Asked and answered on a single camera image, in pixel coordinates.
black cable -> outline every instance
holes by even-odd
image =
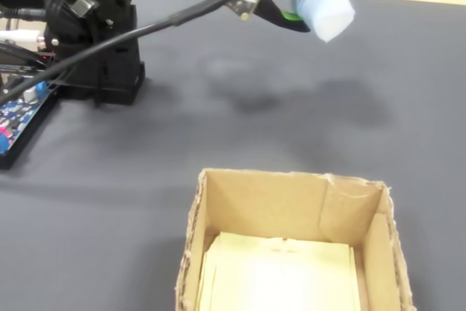
[[[120,34],[115,36],[114,38],[110,38],[96,44],[86,50],[83,50],[70,58],[67,58],[59,63],[53,65],[52,67],[48,68],[46,71],[38,73],[34,78],[26,80],[24,83],[18,85],[17,87],[11,89],[7,94],[0,96],[0,106],[3,106],[6,102],[12,100],[13,97],[22,94],[25,90],[33,87],[34,85],[43,82],[45,80],[49,80],[54,76],[57,76],[60,72],[76,65],[87,58],[97,55],[99,52],[109,49],[110,47],[114,47],[122,42],[127,42],[131,39],[137,39],[142,36],[146,36],[148,34],[161,31],[162,29],[166,29],[169,27],[176,27],[182,25],[190,20],[194,20],[195,18],[201,17],[203,15],[212,12],[221,6],[225,5],[230,0],[205,0],[202,3],[196,4],[188,9],[182,10],[177,12],[176,14],[169,16],[167,19],[153,23],[151,25],[147,25],[142,28],[137,28],[135,30],[129,31],[127,33]]]

blue circuit board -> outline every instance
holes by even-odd
[[[37,99],[33,103],[18,98],[0,106],[0,154],[10,150],[49,96],[46,85],[40,84],[36,89]]]

cardboard box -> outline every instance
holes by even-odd
[[[346,243],[362,311],[414,311],[406,262],[382,182],[330,174],[204,170],[188,217],[176,310],[194,311],[203,253],[219,232]]]

gray tabletop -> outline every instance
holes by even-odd
[[[417,306],[462,310],[466,8],[353,2],[330,44],[221,9],[140,40],[134,106],[61,102],[0,174],[1,309],[174,310],[197,174],[216,167],[386,181]],[[190,4],[135,3],[140,24]]]

paper stack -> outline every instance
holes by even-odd
[[[360,311],[353,249],[221,233],[204,254],[197,311],[261,310]]]

